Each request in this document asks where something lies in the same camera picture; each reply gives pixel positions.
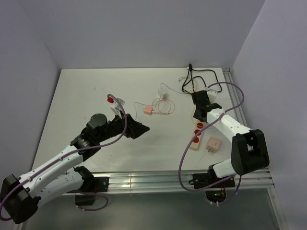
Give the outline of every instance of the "white wall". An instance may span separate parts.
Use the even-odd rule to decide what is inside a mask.
[[[31,169],[59,70],[17,0],[0,1],[0,31],[2,186]],[[11,225],[0,221],[2,230]]]
[[[307,1],[266,0],[233,66],[248,124],[264,131],[291,229],[307,215]]]
[[[230,67],[264,0],[20,0],[58,65]]]

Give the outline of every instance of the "small pink plug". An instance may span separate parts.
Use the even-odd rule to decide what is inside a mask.
[[[145,113],[145,114],[151,115],[152,112],[153,112],[153,108],[152,108],[152,107],[146,106],[146,107],[144,108],[144,113]]]

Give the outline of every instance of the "power strip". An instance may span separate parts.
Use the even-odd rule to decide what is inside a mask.
[[[197,134],[202,128],[204,128],[206,126],[206,122],[197,122],[193,131],[193,136],[195,136],[195,134]],[[192,144],[190,145],[190,150],[197,150],[198,146],[200,144],[201,141],[201,134],[199,134],[194,141],[192,142]]]

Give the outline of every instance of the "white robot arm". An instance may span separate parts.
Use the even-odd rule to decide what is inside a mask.
[[[196,106],[194,118],[213,124],[232,143],[231,158],[209,167],[208,174],[215,182],[230,175],[244,175],[269,165],[270,160],[264,134],[259,129],[252,130],[237,122],[217,103],[210,103],[206,91],[192,94]]]
[[[16,224],[26,221],[38,207],[61,194],[74,190],[94,192],[94,177],[84,166],[74,168],[67,175],[63,174],[97,153],[101,147],[100,142],[119,134],[135,139],[149,131],[149,127],[121,111],[124,103],[122,100],[115,100],[121,105],[108,98],[116,114],[112,121],[108,121],[104,114],[93,115],[81,134],[57,156],[18,178],[11,174],[4,179],[0,205]]]

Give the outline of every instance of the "tabletop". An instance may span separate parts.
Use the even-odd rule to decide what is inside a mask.
[[[219,81],[225,81],[221,68],[212,69]],[[82,163],[92,172],[138,172],[177,170],[183,151],[192,137],[195,127],[191,114],[195,105],[191,95],[181,92],[186,68],[154,69],[63,69],[55,90],[46,124],[35,156],[33,168],[38,167],[61,152],[80,134],[91,116],[103,113],[112,120],[114,113],[106,101],[111,93],[125,101],[124,109],[137,121],[150,127],[150,131],[133,140],[123,137],[117,143],[102,148]],[[202,76],[207,85],[215,83],[213,72],[193,72]],[[195,79],[199,90],[205,89],[200,79]],[[147,115],[144,105],[152,104],[158,89],[164,89],[167,98],[176,108],[172,114]],[[224,109],[232,107],[227,86],[218,93],[215,102]],[[233,111],[228,113],[235,118]],[[210,137],[221,140],[216,153],[205,149]],[[210,165],[227,160],[231,155],[230,141],[215,127],[202,134],[197,150],[189,150],[182,169],[207,169]]]

